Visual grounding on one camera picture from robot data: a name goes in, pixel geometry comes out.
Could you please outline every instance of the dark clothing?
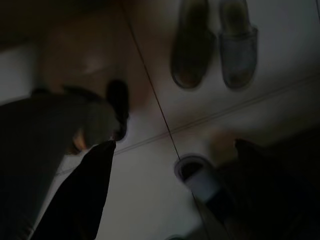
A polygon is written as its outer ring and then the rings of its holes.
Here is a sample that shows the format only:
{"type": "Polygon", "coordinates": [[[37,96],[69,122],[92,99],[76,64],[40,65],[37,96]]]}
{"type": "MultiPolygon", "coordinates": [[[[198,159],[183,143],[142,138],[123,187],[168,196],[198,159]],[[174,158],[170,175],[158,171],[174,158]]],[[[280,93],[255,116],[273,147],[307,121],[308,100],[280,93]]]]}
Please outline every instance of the dark clothing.
{"type": "Polygon", "coordinates": [[[61,184],[31,240],[94,240],[106,202],[116,143],[92,148],[61,184]]]}
{"type": "Polygon", "coordinates": [[[227,229],[242,230],[231,234],[234,239],[320,239],[318,190],[304,178],[291,175],[264,148],[241,139],[235,147],[238,161],[219,169],[235,208],[230,207],[226,195],[218,195],[207,205],[219,220],[228,218],[232,227],[227,229]]]}
{"type": "Polygon", "coordinates": [[[33,232],[87,106],[81,97],[58,94],[0,106],[1,240],[27,240],[33,232]]]}

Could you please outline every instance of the tiled floor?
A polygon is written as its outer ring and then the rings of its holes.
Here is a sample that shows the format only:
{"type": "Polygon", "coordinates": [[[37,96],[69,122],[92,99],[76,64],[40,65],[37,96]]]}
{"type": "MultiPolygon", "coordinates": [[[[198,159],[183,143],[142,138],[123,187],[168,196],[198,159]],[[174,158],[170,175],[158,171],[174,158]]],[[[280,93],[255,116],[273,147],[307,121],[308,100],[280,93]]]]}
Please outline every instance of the tiled floor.
{"type": "MultiPolygon", "coordinates": [[[[180,3],[122,0],[58,29],[66,38],[49,43],[56,55],[45,59],[41,76],[52,89],[59,90],[59,79],[103,95],[112,78],[126,79],[130,89],[128,135],[116,148],[97,239],[164,240],[198,232],[198,240],[227,239],[214,220],[203,224],[192,195],[174,176],[174,162],[197,153],[219,165],[233,156],[235,136],[267,145],[320,122],[316,1],[247,0],[251,22],[259,29],[258,67],[252,85],[240,92],[225,87],[218,49],[198,89],[185,91],[174,84],[169,62],[180,3]],[[92,24],[103,30],[98,37],[92,24]],[[97,38],[99,47],[90,49],[97,38]],[[64,39],[79,43],[68,45],[64,39]]],[[[210,0],[215,33],[216,6],[210,0]]],[[[0,101],[28,95],[35,59],[28,46],[1,53],[1,83],[13,91],[1,88],[0,101]]],[[[81,159],[65,158],[42,213],[81,159]]]]}

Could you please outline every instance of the shoe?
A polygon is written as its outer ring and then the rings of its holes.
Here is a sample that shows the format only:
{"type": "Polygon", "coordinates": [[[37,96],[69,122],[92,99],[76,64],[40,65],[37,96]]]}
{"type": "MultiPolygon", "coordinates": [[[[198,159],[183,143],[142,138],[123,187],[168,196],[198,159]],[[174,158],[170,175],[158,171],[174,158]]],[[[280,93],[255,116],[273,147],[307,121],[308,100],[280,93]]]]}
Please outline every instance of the shoe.
{"type": "Polygon", "coordinates": [[[175,176],[224,224],[235,213],[234,199],[227,184],[202,156],[187,155],[176,162],[175,176]]]}
{"type": "Polygon", "coordinates": [[[207,72],[216,36],[208,28],[207,0],[184,0],[171,53],[174,82],[183,89],[196,88],[207,72]]]}
{"type": "Polygon", "coordinates": [[[120,123],[114,140],[121,141],[127,134],[127,122],[129,118],[129,90],[128,85],[122,80],[111,81],[106,88],[106,100],[112,106],[115,117],[120,123]]]}
{"type": "Polygon", "coordinates": [[[220,0],[219,49],[225,85],[238,90],[253,79],[258,59],[258,29],[249,20],[246,0],[220,0]]]}

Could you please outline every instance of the leg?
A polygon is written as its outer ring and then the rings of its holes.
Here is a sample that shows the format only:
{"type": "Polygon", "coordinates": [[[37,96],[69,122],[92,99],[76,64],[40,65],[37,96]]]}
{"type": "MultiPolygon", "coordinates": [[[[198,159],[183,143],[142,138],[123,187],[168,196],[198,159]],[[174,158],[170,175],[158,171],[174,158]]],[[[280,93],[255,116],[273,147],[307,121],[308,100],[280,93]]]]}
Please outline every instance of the leg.
{"type": "Polygon", "coordinates": [[[25,240],[33,231],[86,105],[82,98],[53,94],[0,107],[0,239],[25,240]]]}
{"type": "Polygon", "coordinates": [[[94,240],[106,202],[116,144],[92,148],[62,183],[31,240],[94,240]]]}

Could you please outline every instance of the slipper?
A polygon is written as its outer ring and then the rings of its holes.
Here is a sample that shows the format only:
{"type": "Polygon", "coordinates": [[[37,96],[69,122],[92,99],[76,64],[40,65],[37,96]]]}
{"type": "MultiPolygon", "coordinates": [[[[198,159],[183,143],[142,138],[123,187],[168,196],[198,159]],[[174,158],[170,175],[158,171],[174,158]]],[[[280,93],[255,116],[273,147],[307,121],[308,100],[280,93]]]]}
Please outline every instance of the slipper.
{"type": "Polygon", "coordinates": [[[250,23],[246,0],[220,0],[219,14],[223,80],[228,88],[241,89],[251,82],[256,70],[258,29],[250,23]]]}
{"type": "Polygon", "coordinates": [[[174,82],[183,89],[197,87],[213,56],[216,36],[208,29],[208,0],[184,0],[171,53],[174,82]]]}
{"type": "Polygon", "coordinates": [[[230,191],[218,172],[204,157],[198,155],[182,157],[175,164],[174,173],[221,224],[235,213],[235,204],[230,191]]]}

